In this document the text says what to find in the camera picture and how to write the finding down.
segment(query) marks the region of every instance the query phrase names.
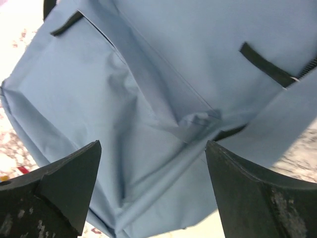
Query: speckled surface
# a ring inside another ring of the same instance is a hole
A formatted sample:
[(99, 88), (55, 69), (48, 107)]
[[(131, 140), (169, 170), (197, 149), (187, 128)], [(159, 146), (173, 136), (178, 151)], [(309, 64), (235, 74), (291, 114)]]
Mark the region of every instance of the speckled surface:
[[(43, 0), (0, 0), (0, 81), (9, 76), (16, 62), (42, 24)], [(16, 168), (37, 168), (23, 143), (16, 136), (0, 105), (0, 176), (21, 175)], [(273, 170), (298, 179), (317, 182), (317, 121), (276, 163)], [(84, 238), (105, 238), (86, 224)], [(157, 236), (158, 238), (224, 238), (219, 215), (210, 215), (200, 224), (186, 230)]]

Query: blue fabric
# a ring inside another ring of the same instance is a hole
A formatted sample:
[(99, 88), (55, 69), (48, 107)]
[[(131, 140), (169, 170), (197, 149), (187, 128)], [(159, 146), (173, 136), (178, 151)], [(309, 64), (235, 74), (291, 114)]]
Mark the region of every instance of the blue fabric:
[[(208, 140), (250, 123), (220, 143), (269, 167), (317, 116), (316, 71), (285, 90), (239, 53), (248, 42), (297, 75), (317, 54), (316, 7), (64, 0), (4, 81), (2, 103), (40, 166), (100, 140), (87, 220), (108, 236), (192, 226), (216, 209)], [(77, 10), (85, 17), (49, 34)]]

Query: patterned tablecloth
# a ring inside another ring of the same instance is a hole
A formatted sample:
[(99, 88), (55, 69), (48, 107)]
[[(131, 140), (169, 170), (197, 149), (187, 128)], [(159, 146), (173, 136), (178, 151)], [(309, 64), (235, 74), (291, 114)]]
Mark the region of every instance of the patterned tablecloth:
[[(0, 0), (0, 82), (9, 76), (16, 62), (42, 24), (43, 0)], [(29, 171), (36, 163), (23, 146), (9, 123), (0, 104), (0, 176), (11, 178), (21, 175), (17, 169), (24, 166)], [(273, 170), (295, 178), (317, 182), (317, 121), (277, 162)], [(86, 223), (84, 238), (106, 236)], [(200, 224), (186, 230), (158, 236), (160, 238), (224, 238), (219, 215), (210, 215)]]

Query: wrinkled fabric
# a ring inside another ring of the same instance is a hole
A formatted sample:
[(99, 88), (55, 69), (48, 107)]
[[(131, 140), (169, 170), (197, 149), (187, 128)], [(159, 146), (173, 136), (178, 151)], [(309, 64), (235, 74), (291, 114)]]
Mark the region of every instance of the wrinkled fabric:
[[(62, 1), (1, 88), (39, 166), (91, 141), (102, 158), (87, 220), (112, 238), (195, 225), (216, 209), (205, 145), (270, 167), (317, 116), (317, 71), (287, 89), (239, 52), (297, 75), (317, 54), (314, 0)], [(50, 32), (76, 11), (63, 34)]]

